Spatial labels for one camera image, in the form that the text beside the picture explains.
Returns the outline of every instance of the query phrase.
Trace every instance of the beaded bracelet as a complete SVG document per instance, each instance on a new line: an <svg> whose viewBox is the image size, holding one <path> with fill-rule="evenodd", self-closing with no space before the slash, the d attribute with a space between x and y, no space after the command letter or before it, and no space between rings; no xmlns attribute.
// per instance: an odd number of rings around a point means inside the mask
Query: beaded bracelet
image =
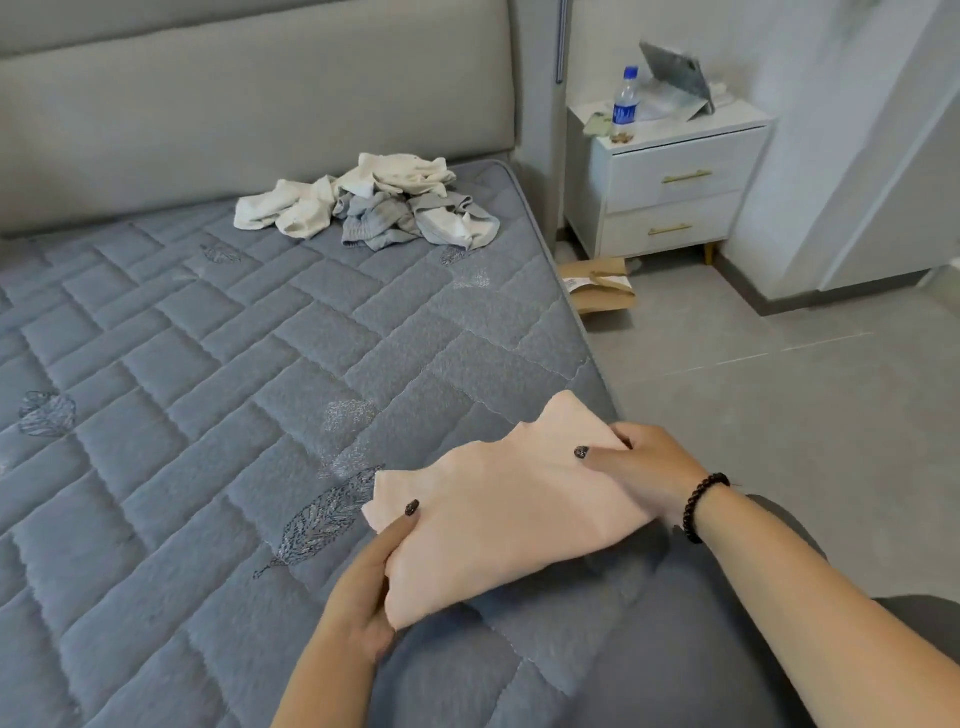
<svg viewBox="0 0 960 728"><path fill-rule="evenodd" d="M686 508L684 509L684 533L686 534L686 538L694 544L702 544L703 540L697 535L697 529L693 526L693 512L696 510L697 503L700 502L700 498L704 496L704 493L717 483L723 483L727 487L730 487L729 478L722 473L714 473L697 486L693 495L690 496L690 500L686 502Z"/></svg>

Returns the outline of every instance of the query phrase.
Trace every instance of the bed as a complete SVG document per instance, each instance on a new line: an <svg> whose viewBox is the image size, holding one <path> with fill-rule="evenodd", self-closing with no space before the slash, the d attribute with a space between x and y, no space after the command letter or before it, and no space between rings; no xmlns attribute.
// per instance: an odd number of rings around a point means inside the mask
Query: bed
<svg viewBox="0 0 960 728"><path fill-rule="evenodd" d="M519 148L507 4L301 5L155 0L53 30L24 5L32 30L0 34L17 140L0 150L0 704L17 728L265 728L372 536L360 519L304 538L324 493L503 437L563 389L616 417L500 160ZM353 75L328 70L358 43ZM402 98L370 75L400 52ZM345 121L329 100L358 80L380 92ZM300 243L232 226L236 195L361 151L499 153L454 171L500 234L374 254L336 226ZM549 725L665 550L647 528L421 622L370 725Z"/></svg>

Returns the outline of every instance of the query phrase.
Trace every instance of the plastic bottle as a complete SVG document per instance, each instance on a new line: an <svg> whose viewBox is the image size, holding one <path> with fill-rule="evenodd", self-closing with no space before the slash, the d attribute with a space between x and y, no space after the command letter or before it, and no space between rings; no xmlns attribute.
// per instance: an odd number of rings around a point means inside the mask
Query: plastic bottle
<svg viewBox="0 0 960 728"><path fill-rule="evenodd" d="M623 85L613 97L613 126L611 136L618 134L634 135L636 105L640 101L639 83L636 79L637 67L628 65L623 70Z"/></svg>

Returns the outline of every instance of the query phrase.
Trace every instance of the upholstered headboard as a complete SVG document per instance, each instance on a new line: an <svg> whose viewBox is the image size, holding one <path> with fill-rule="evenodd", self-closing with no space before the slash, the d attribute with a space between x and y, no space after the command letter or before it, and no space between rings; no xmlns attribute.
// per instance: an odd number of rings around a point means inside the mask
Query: upholstered headboard
<svg viewBox="0 0 960 728"><path fill-rule="evenodd" d="M507 0L12 0L0 232L514 146Z"/></svg>

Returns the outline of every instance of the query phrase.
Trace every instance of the pink cloth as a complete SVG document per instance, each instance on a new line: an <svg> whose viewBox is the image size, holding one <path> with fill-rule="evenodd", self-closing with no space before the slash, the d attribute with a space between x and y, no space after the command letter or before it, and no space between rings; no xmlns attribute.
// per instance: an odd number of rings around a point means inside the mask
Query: pink cloth
<svg viewBox="0 0 960 728"><path fill-rule="evenodd" d="M571 392L499 442L470 443L421 471L381 471L363 514L379 532L420 500L420 522L387 563L387 619L407 627L558 561L612 546L652 518L580 445L626 449Z"/></svg>

